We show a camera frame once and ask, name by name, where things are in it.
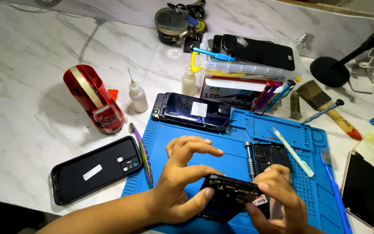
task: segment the white marble countertop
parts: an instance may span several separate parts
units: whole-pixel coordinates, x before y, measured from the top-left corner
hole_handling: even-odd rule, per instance
[[[115,135],[99,133],[63,83],[64,72],[80,63],[93,66],[107,89],[119,90],[117,104],[142,134],[156,94],[180,92],[189,61],[180,45],[160,43],[154,29],[0,5],[0,202],[65,215],[120,197],[125,179],[71,205],[54,205],[50,171],[55,165],[129,135],[127,125]],[[300,84],[313,79],[308,70],[312,59],[303,61],[307,71]],[[150,104],[145,113],[133,111],[127,68],[145,90]],[[201,83],[198,78],[197,89]],[[374,94],[354,93],[348,84],[338,89],[320,86],[333,100],[345,101],[338,111],[366,135],[372,128]],[[288,119],[289,112],[287,97],[268,114]],[[301,100],[303,120],[314,113]],[[335,178],[341,184],[346,157],[357,141],[326,115],[311,125],[327,132]],[[373,233],[353,217],[350,221],[356,234]]]

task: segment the sticker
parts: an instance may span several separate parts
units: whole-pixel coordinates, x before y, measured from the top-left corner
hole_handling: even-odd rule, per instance
[[[88,171],[86,174],[83,175],[84,180],[90,179],[92,176],[94,176],[96,173],[100,172],[102,169],[102,166],[99,164],[90,171]]]
[[[191,107],[191,115],[206,117],[207,115],[207,104],[200,102],[193,102]]]
[[[265,204],[267,203],[268,200],[266,199],[265,197],[265,194],[262,194],[260,197],[258,197],[255,201],[253,201],[252,203],[256,206],[258,205],[262,205],[262,204]]]

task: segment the paintbrush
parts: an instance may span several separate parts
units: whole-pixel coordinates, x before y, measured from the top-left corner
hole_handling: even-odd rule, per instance
[[[297,92],[300,97],[316,110],[322,111],[333,104],[330,96],[328,96],[314,80],[310,80],[301,85],[297,89]],[[358,141],[361,140],[361,135],[356,128],[343,118],[336,109],[332,109],[326,112],[326,114],[330,116],[351,138]]]

